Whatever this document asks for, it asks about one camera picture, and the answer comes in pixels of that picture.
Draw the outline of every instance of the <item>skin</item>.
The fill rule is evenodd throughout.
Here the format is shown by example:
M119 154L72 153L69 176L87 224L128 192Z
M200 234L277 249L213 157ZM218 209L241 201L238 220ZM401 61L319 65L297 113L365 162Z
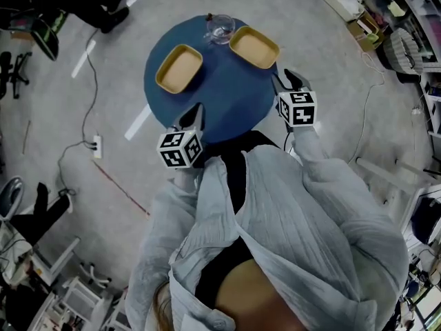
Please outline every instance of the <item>skin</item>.
M233 318L238 331L306 330L253 259L225 277L216 309Z

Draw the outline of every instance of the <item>white cube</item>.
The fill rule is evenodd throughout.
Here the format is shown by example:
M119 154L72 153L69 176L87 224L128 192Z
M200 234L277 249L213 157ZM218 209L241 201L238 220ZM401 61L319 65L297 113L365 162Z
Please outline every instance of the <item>white cube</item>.
M317 117L317 98L313 91L280 92L278 111L289 126L312 126Z
M167 168L190 168L202 153L202 145L195 130L168 132L159 137L156 151Z

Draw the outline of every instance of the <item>black undershirt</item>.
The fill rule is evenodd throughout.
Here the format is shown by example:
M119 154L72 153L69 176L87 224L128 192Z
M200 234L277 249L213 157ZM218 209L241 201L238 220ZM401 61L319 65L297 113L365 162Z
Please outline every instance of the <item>black undershirt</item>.
M227 184L234 214L245 202L247 184L245 158L240 151L249 152L259 145L276 146L260 132L250 131L207 149L210 157L220 156L227 167ZM236 266L250 259L253 259L253 256L245 242L239 237L202 269L201 278L194 293L195 297L208 308L214 309L219 288L225 277Z

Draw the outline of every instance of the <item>round blue table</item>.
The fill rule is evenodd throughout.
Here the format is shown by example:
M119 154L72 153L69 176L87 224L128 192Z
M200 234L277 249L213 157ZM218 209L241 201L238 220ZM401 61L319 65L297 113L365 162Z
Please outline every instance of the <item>round blue table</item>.
M236 29L245 26L236 20ZM251 130L268 114L274 100L271 74L234 54L229 45L208 43L205 16L184 21L165 33L150 52L145 65L144 91L155 117L166 127L190 105L205 106L202 140L217 143ZM155 82L155 74L166 56L178 44L187 44L203 56L203 64L190 84L179 94L171 94Z

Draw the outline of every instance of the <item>electrical outlet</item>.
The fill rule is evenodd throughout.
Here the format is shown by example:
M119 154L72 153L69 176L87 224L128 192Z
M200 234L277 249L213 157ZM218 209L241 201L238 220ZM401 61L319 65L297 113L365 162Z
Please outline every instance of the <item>electrical outlet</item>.
M94 142L96 143L96 150L94 150L94 158L103 158L103 138L99 135L94 136Z

